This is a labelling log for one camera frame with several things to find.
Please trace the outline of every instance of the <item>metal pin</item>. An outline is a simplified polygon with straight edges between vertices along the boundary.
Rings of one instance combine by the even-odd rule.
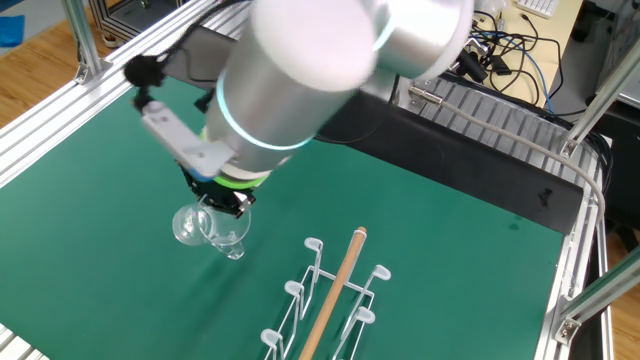
[[[271,349],[270,352],[273,360],[278,360],[278,348],[280,349],[280,359],[284,359],[282,335],[280,335],[280,333],[271,329],[264,329],[260,334],[260,338],[262,339],[262,342],[267,344]]]
[[[291,332],[291,338],[289,338],[289,341],[287,341],[287,347],[284,349],[284,352],[282,353],[282,358],[284,359],[285,356],[287,356],[287,353],[289,352],[289,349],[291,349],[291,345],[293,344],[293,340],[296,337],[296,329],[298,328],[298,321],[300,320],[300,313],[302,312],[302,301],[301,301],[301,297],[304,294],[304,286],[302,286],[302,284],[295,282],[295,281],[287,281],[284,284],[284,290],[289,293],[291,296],[293,296],[293,298],[295,299],[295,309],[293,312],[293,331]]]
[[[371,281],[373,281],[374,277],[377,277],[378,279],[387,281],[387,280],[391,279],[391,271],[389,271],[386,267],[384,267],[382,265],[376,265],[376,267],[373,269],[373,272],[369,276],[369,280],[367,280],[367,283],[362,288],[362,291],[360,292],[360,295],[358,296],[358,300],[356,300],[356,305],[353,307],[353,310],[351,310],[351,314],[349,314],[349,317],[347,318],[347,325],[345,325],[345,328],[342,331],[343,335],[347,332],[348,325],[351,322],[351,318],[353,317],[353,315],[359,309],[360,303],[362,302],[362,299],[364,298],[364,294],[367,292],[367,289],[369,288],[369,285],[371,285]]]
[[[307,309],[309,308],[309,304],[311,303],[311,298],[313,297],[313,289],[316,287],[316,283],[318,282],[318,276],[320,275],[320,261],[322,260],[323,244],[319,239],[306,238],[304,240],[304,246],[306,246],[310,250],[315,251],[316,260],[313,263],[313,276],[311,278],[311,289],[309,289],[309,297],[307,298],[307,302],[304,304],[304,308],[302,309],[302,313],[300,314],[300,319],[303,319],[304,315],[307,313]]]
[[[340,336],[340,345],[338,345],[336,352],[333,354],[333,357],[331,358],[332,360],[336,360],[336,358],[338,357],[338,354],[340,353],[342,346],[344,346],[344,343],[349,338],[349,334],[351,333],[351,330],[353,330],[353,326],[356,324],[356,321],[362,321],[365,324],[373,324],[373,322],[376,321],[376,315],[371,310],[363,306],[357,309],[353,316],[353,319],[347,321],[347,331],[342,333],[342,335]]]

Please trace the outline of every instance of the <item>black cable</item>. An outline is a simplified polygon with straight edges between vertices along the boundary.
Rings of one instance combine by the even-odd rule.
[[[474,36],[475,35],[480,35],[480,36],[484,35],[484,34],[482,34],[482,32],[477,32],[477,31],[471,31],[471,34],[474,35]],[[504,31],[498,31],[497,34],[498,34],[498,36],[506,36],[506,37],[512,37],[512,38],[517,36],[517,37],[522,37],[522,38],[525,38],[525,39],[534,39],[534,41],[548,41],[548,42],[552,42],[552,43],[556,44],[557,53],[558,53],[558,72],[560,73],[560,84],[549,95],[549,99],[553,98],[553,96],[558,93],[558,91],[560,90],[562,85],[564,85],[564,72],[562,71],[562,48],[560,46],[560,43],[557,40],[554,40],[554,39],[541,38],[541,37],[537,37],[537,36],[524,35],[524,34],[510,34],[510,33],[504,32]]]
[[[391,88],[391,96],[389,96],[389,104],[393,103],[393,100],[395,99],[395,95],[398,92],[398,86],[400,85],[400,75],[396,74],[395,79],[393,80],[393,87]],[[362,141],[366,138],[368,138],[369,136],[371,136],[374,132],[378,131],[378,129],[380,128],[380,126],[382,126],[382,123],[384,123],[385,118],[383,118],[371,131],[369,131],[366,135],[360,136],[356,139],[352,139],[352,140],[333,140],[333,139],[329,139],[326,138],[324,136],[321,135],[316,135],[313,138],[318,140],[318,141],[322,141],[328,144],[337,144],[337,145],[347,145],[347,144],[353,144],[356,143],[358,141]]]
[[[205,22],[209,17],[213,16],[214,14],[232,5],[236,5],[245,1],[249,1],[249,0],[226,0],[218,3],[218,5],[212,8],[209,8],[207,11],[205,11],[194,22],[192,22],[191,25],[189,25],[187,30],[185,30],[185,32],[180,36],[180,38],[178,38],[178,40],[176,40],[176,42],[174,42],[171,46],[169,46],[165,51],[163,51],[159,55],[159,56],[166,55],[165,58],[161,61],[162,66],[164,67],[169,63],[171,58],[178,52],[178,50],[180,50],[180,48],[182,48],[182,45],[184,45],[184,42],[187,41],[189,36],[191,36],[198,29],[198,26],[200,26],[200,24]]]
[[[570,113],[564,113],[564,114],[554,114],[555,116],[570,116],[570,115],[578,115],[578,114],[582,114],[583,112],[587,111],[587,109],[582,109],[582,110],[578,110],[578,111],[574,111],[574,112],[570,112]]]
[[[526,22],[528,22],[529,25],[531,25],[531,28],[533,29],[533,32],[536,34],[536,38],[533,41],[533,45],[531,45],[531,49],[533,49],[538,44],[538,38],[540,38],[540,34],[538,34],[538,29],[536,29],[535,25],[533,25],[533,23],[531,22],[531,19],[529,19],[529,17],[527,15],[520,14],[520,17],[523,18]]]
[[[393,104],[393,100],[396,98],[398,92],[398,86],[400,85],[400,74],[396,74],[396,78],[393,80],[393,87],[391,88],[391,96],[389,96],[389,104]]]
[[[337,145],[347,145],[347,144],[353,144],[356,143],[358,141],[362,141],[366,138],[368,138],[369,136],[371,136],[374,132],[378,131],[378,129],[380,129],[380,126],[382,126],[382,124],[384,123],[384,118],[382,120],[380,120],[380,122],[371,130],[369,131],[366,135],[360,136],[359,138],[356,139],[352,139],[352,140],[333,140],[333,139],[329,139],[326,138],[324,136],[321,135],[316,135],[313,138],[318,140],[318,141],[322,141],[328,144],[337,144]]]
[[[531,105],[536,105],[538,103],[538,101],[540,101],[540,87],[538,86],[538,82],[536,81],[536,78],[533,75],[531,75],[530,72],[525,71],[525,70],[511,70],[511,71],[525,74],[525,75],[527,75],[527,76],[529,76],[531,78],[531,81],[533,81],[534,88],[536,89],[536,100],[532,101]],[[495,71],[494,70],[489,70],[489,72],[491,74],[493,74]]]
[[[524,48],[524,39],[521,39],[521,40],[522,40],[521,47]],[[505,50],[506,50],[506,48],[502,50],[502,53],[500,54],[500,56],[503,56],[505,54]],[[525,52],[522,51],[522,58],[520,59],[520,67],[518,67],[518,70],[515,71],[516,72],[516,76],[513,79],[511,79],[511,81],[507,85],[505,85],[502,89],[498,89],[496,87],[496,85],[493,83],[493,74],[494,73],[491,72],[489,74],[489,82],[491,83],[491,86],[493,86],[494,89],[498,90],[499,92],[504,92],[511,85],[513,85],[516,82],[516,80],[518,80],[518,78],[520,77],[520,74],[523,72],[522,68],[524,67],[524,57],[525,57],[524,54],[525,54]]]
[[[493,15],[484,11],[475,10],[474,13],[484,15],[491,19],[491,21],[493,22],[493,31],[495,32],[495,37],[493,38],[494,46],[491,47],[489,53],[487,53],[486,55],[486,58],[489,58],[491,57],[491,55],[493,55],[493,53],[495,52],[495,48],[498,45],[498,22],[496,21],[496,18],[493,17]]]

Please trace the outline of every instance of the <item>wooden dowel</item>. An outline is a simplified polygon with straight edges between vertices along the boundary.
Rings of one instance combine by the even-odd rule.
[[[359,227],[358,230],[364,233],[367,232],[367,229],[363,227]],[[344,283],[347,282],[347,278],[349,277],[351,268],[358,258],[358,253],[360,252],[360,248],[362,248],[364,239],[365,236],[363,234],[354,234],[351,241],[351,246],[349,246],[349,250],[347,250],[347,254],[344,256],[344,260],[342,260],[342,265],[340,265],[340,269],[338,270],[336,279],[333,281],[333,285],[331,285],[331,289],[329,289],[329,294],[324,300],[324,304],[322,304],[322,309],[320,309],[318,318],[313,324],[311,333],[309,333],[307,343],[304,344],[304,348],[302,349],[302,353],[300,354],[300,360],[311,360],[313,354],[316,352],[316,348],[318,347],[318,343],[320,342],[322,333],[324,332],[324,329],[329,322],[329,317],[331,317],[333,308],[336,306],[336,302],[338,301],[338,297],[340,296],[342,287],[344,286]]]

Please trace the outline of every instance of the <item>clear glass mug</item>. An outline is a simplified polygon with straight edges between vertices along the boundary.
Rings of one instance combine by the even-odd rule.
[[[250,210],[236,219],[202,202],[181,208],[173,217],[173,234],[181,243],[189,246],[211,244],[232,260],[244,255],[241,240],[250,226]]]

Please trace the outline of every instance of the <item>green tabletop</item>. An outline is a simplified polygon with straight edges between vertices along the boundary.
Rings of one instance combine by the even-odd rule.
[[[201,93],[168,80],[155,96],[197,130]],[[234,262],[173,238],[173,214],[195,198],[131,97],[0,189],[0,323],[45,355],[262,358],[260,332],[277,328],[290,302],[284,283],[313,263],[304,239],[324,241],[323,268],[335,273],[365,226],[352,281],[364,283],[376,264],[392,278],[372,285],[377,319],[357,359],[533,357],[560,233],[350,148],[311,143],[255,192],[246,254]],[[316,358],[336,344],[353,297],[341,297]]]

